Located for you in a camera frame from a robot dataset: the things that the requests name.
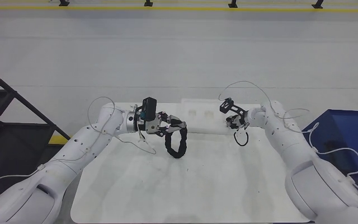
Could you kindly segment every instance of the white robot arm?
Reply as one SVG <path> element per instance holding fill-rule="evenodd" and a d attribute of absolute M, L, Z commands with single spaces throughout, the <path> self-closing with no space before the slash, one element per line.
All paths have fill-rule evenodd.
<path fill-rule="evenodd" d="M 289 170 L 285 180 L 287 194 L 303 215 L 317 224 L 358 223 L 358 189 L 331 163 L 317 156 L 279 102 L 268 101 L 260 108 L 245 111 L 228 98 L 220 111 L 229 110 L 238 115 L 227 118 L 228 126 L 265 130 Z"/>
<path fill-rule="evenodd" d="M 83 127 L 64 147 L 37 172 L 0 195 L 0 223 L 2 224 L 52 224 L 61 208 L 63 195 L 73 179 L 119 134 L 147 130 L 148 134 L 161 137 L 176 130 L 186 129 L 185 122 L 177 117 L 162 119 L 156 113 L 156 100 L 147 98 L 139 112 L 104 105 L 96 124 Z"/>

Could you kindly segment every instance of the black metal frame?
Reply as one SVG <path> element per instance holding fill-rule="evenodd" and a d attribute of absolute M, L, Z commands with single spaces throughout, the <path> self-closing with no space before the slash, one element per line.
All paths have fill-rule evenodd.
<path fill-rule="evenodd" d="M 323 3 L 323 0 L 318 0 L 315 4 L 313 4 L 313 8 L 323 8 L 321 5 Z"/>
<path fill-rule="evenodd" d="M 151 6 L 153 6 L 153 2 L 151 2 L 150 0 L 145 0 L 144 6 L 151 7 Z"/>
<path fill-rule="evenodd" d="M 57 131 L 61 134 L 65 139 L 70 140 L 71 137 L 68 136 L 63 130 L 57 127 L 50 119 L 48 119 L 43 113 L 41 113 L 36 107 L 34 107 L 30 102 L 28 102 L 25 98 L 23 98 L 16 90 L 11 88 L 8 84 L 5 83 L 4 80 L 0 79 L 0 86 L 4 90 L 0 90 L 0 93 L 6 94 L 5 98 L 0 102 L 0 116 L 4 113 L 6 108 L 9 106 L 13 99 L 17 99 L 24 106 L 29 108 L 34 114 L 36 114 L 39 118 L 41 118 L 44 122 L 50 125 L 54 131 Z"/>
<path fill-rule="evenodd" d="M 66 2 L 66 0 L 60 0 L 60 4 L 58 6 L 68 6 L 69 2 Z"/>
<path fill-rule="evenodd" d="M 236 0 L 231 0 L 231 3 L 229 4 L 229 8 L 237 8 Z"/>

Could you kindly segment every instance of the concrete floor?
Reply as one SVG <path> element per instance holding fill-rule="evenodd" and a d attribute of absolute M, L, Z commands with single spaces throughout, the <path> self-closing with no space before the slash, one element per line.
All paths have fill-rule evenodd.
<path fill-rule="evenodd" d="M 99 96 L 117 102 L 216 99 L 238 80 L 286 109 L 358 109 L 358 17 L 350 13 L 0 11 L 1 78 L 68 134 L 87 125 Z M 230 88 L 240 103 L 265 96 Z M 91 110 L 91 118 L 102 104 Z M 14 102 L 5 122 L 41 122 Z M 72 223 L 79 178 L 57 223 Z"/>

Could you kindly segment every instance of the white tabletop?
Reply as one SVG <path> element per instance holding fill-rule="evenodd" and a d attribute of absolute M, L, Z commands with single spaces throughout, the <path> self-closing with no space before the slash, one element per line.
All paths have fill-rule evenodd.
<path fill-rule="evenodd" d="M 202 122 L 219 116 L 208 103 L 197 108 L 206 113 Z M 188 105 L 183 104 L 158 104 L 157 111 L 184 120 L 188 110 L 183 108 Z M 220 103 L 213 104 L 218 110 Z M 217 123 L 223 129 L 206 125 L 209 132 L 226 132 L 224 122 Z M 232 136 L 188 133 L 187 152 L 178 160 L 167 153 L 164 138 L 147 136 L 156 155 L 113 139 L 83 170 L 71 217 L 76 223 L 307 222 L 286 194 L 285 165 L 264 131 L 248 128 L 248 133 L 245 147 Z M 120 137 L 138 142 L 134 133 Z M 179 140 L 175 133 L 174 149 Z M 144 143 L 138 145 L 148 149 Z"/>

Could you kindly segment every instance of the yellow tape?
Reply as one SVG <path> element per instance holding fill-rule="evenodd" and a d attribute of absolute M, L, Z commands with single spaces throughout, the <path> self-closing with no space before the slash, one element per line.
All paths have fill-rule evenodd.
<path fill-rule="evenodd" d="M 144 6 L 0 6 L 0 10 L 169 10 L 169 11 L 241 11 L 241 12 L 340 12 L 357 13 L 358 9 L 315 8 L 211 8 L 211 7 L 144 7 Z"/>
<path fill-rule="evenodd" d="M 139 0 L 101 0 L 101 4 L 121 4 L 121 3 L 142 3 L 143 1 Z M 170 1 L 170 0 L 152 0 L 154 3 L 165 3 L 165 4 L 226 4 L 229 2 L 226 1 Z M 310 5 L 307 2 L 236 2 L 237 5 Z M 324 5 L 338 5 L 338 6 L 358 6 L 358 3 L 345 3 L 345 2 L 325 2 Z"/>
<path fill-rule="evenodd" d="M 49 144 L 66 144 L 68 142 L 63 136 L 52 136 Z"/>

